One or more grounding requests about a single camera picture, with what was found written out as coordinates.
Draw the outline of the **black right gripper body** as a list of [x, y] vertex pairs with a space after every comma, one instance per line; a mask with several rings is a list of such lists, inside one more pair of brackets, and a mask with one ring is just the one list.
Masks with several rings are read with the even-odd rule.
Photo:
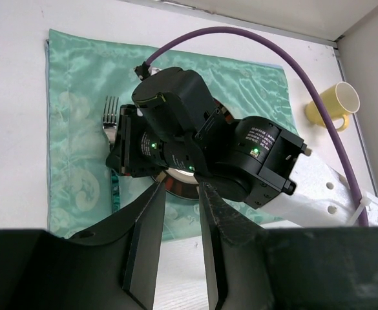
[[227, 128], [219, 102], [194, 70], [166, 68], [145, 78], [120, 107], [106, 166], [121, 176], [153, 176], [173, 168], [210, 177], [219, 133]]

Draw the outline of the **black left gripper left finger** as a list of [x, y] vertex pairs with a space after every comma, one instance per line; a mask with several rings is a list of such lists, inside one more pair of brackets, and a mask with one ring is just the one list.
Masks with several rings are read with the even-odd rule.
[[152, 309], [165, 187], [60, 238], [0, 229], [0, 309]]

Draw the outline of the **fork with green handle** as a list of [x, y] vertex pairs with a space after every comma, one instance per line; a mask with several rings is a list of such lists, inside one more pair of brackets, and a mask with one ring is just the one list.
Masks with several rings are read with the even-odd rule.
[[[109, 149], [112, 150], [115, 144], [117, 125], [118, 125], [118, 107], [119, 98], [116, 96], [106, 96], [105, 106], [102, 115], [102, 129], [108, 139]], [[112, 211], [117, 212], [120, 210], [120, 186], [119, 176], [117, 173], [110, 171], [110, 186], [112, 194]]]

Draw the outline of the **dark rimmed dinner plate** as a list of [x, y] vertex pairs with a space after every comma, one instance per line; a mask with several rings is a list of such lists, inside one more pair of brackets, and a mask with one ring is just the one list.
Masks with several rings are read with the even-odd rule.
[[197, 200], [198, 182], [194, 177], [193, 161], [186, 152], [184, 142], [165, 142], [149, 128], [142, 136], [142, 143], [149, 148], [143, 154], [160, 166], [160, 170], [153, 173], [151, 179], [165, 182], [166, 191], [176, 197]]

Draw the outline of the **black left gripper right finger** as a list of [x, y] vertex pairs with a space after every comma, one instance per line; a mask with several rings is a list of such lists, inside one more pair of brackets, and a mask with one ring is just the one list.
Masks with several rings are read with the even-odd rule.
[[378, 227], [264, 229], [199, 198], [210, 309], [378, 309]]

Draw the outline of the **green patterned cloth placemat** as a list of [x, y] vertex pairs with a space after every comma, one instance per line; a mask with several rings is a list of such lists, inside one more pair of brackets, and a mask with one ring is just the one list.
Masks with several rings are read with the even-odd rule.
[[[151, 46], [97, 41], [51, 30], [47, 41], [48, 226], [64, 238], [134, 201], [150, 178], [119, 178], [106, 167], [102, 129], [107, 99], [129, 104], [138, 84], [134, 68]], [[296, 132], [288, 82], [276, 65], [171, 50], [157, 69], [197, 71], [211, 93], [238, 118], [263, 116]]]

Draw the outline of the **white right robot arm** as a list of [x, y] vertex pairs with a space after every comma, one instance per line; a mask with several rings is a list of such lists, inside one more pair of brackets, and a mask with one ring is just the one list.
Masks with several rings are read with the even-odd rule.
[[303, 139], [260, 116], [230, 119], [193, 70], [146, 75], [132, 104], [108, 99], [107, 166], [121, 176], [156, 177], [177, 170], [191, 185], [207, 183], [221, 197], [302, 227], [378, 226], [378, 197], [353, 200], [348, 178]]

